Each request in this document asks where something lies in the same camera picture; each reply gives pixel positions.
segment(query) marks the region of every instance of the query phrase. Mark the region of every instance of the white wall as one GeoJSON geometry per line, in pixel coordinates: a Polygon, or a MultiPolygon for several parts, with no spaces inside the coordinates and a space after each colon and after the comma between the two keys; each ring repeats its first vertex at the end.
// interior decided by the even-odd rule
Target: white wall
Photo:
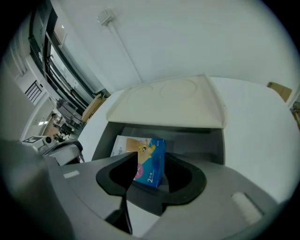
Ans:
{"type": "Polygon", "coordinates": [[[258,1],[51,0],[66,31],[110,91],[137,84],[111,31],[113,24],[143,82],[207,73],[262,85],[299,86],[299,56],[278,19],[258,1]]]}
{"type": "Polygon", "coordinates": [[[29,125],[26,129],[24,129],[23,134],[20,140],[24,140],[31,136],[40,135],[42,130],[45,130],[47,124],[39,125],[41,121],[49,121],[52,110],[54,106],[49,99],[49,95],[45,95],[45,97],[40,101],[39,105],[36,105],[29,122],[29,125]]]}
{"type": "Polygon", "coordinates": [[[23,59],[30,54],[30,43],[29,43],[29,28],[30,28],[30,17],[31,13],[24,19],[20,24],[18,29],[19,32],[19,43],[20,43],[20,52],[23,59]]]}
{"type": "Polygon", "coordinates": [[[47,82],[44,76],[39,71],[38,67],[36,66],[35,62],[33,61],[32,57],[28,55],[26,57],[26,63],[34,77],[43,85],[46,89],[50,97],[52,98],[53,104],[56,104],[55,100],[59,100],[61,97],[57,94],[57,92],[51,87],[51,85],[47,82]]]}
{"type": "Polygon", "coordinates": [[[69,72],[65,64],[62,62],[55,49],[51,47],[51,55],[53,56],[53,63],[60,71],[60,73],[64,76],[67,83],[78,92],[78,94],[88,103],[90,104],[93,100],[92,97],[87,93],[87,91],[79,84],[79,82],[73,77],[73,75],[69,72]]]}
{"type": "Polygon", "coordinates": [[[0,66],[0,139],[19,140],[34,105],[0,66]]]}
{"type": "Polygon", "coordinates": [[[15,82],[18,84],[22,92],[26,92],[26,90],[33,84],[35,80],[36,78],[32,72],[27,70],[27,72],[23,76],[19,76],[15,82]]]}
{"type": "Polygon", "coordinates": [[[55,35],[61,43],[60,49],[63,51],[64,55],[73,63],[80,74],[85,78],[88,84],[92,87],[93,92],[99,92],[104,87],[101,83],[101,79],[98,79],[95,74],[91,71],[89,65],[82,58],[81,53],[77,50],[77,45],[70,37],[63,24],[58,18],[54,28],[55,35]]]}

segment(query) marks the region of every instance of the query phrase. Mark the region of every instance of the blue box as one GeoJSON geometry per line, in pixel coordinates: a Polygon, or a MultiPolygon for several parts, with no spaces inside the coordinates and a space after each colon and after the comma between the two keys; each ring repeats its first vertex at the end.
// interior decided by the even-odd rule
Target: blue box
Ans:
{"type": "Polygon", "coordinates": [[[165,169],[165,140],[118,135],[111,157],[135,151],[138,153],[138,166],[134,180],[157,188],[165,169]]]}

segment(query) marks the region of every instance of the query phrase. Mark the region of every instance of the box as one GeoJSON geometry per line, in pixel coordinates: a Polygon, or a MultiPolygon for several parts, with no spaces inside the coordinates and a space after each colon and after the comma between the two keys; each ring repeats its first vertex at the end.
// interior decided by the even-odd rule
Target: box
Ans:
{"type": "Polygon", "coordinates": [[[138,153],[137,173],[134,180],[157,188],[165,168],[165,140],[118,135],[111,157],[126,152],[138,153]]]}
{"type": "Polygon", "coordinates": [[[90,105],[85,109],[82,114],[81,121],[87,122],[89,118],[97,111],[97,109],[105,102],[106,98],[101,98],[101,94],[97,95],[90,105]]]}
{"type": "Polygon", "coordinates": [[[277,92],[285,102],[288,100],[292,92],[292,89],[282,86],[275,82],[270,82],[268,84],[268,87],[277,92]]]}

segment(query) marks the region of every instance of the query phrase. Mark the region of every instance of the wooden panel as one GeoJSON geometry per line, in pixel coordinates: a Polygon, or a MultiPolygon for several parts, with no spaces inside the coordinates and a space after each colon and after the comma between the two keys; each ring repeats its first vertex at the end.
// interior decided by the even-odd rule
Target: wooden panel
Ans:
{"type": "Polygon", "coordinates": [[[292,89],[287,88],[287,87],[280,85],[278,83],[275,83],[275,82],[270,82],[268,84],[268,87],[273,89],[275,92],[277,92],[285,102],[288,100],[288,98],[292,92],[292,89]]]}

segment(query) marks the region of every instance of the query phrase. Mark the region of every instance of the white tray lid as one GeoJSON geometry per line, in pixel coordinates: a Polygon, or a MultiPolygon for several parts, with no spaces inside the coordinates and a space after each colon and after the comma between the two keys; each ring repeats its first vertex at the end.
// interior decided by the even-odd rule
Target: white tray lid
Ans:
{"type": "Polygon", "coordinates": [[[124,91],[107,113],[110,122],[185,128],[224,128],[226,106],[205,74],[165,79],[124,91]]]}

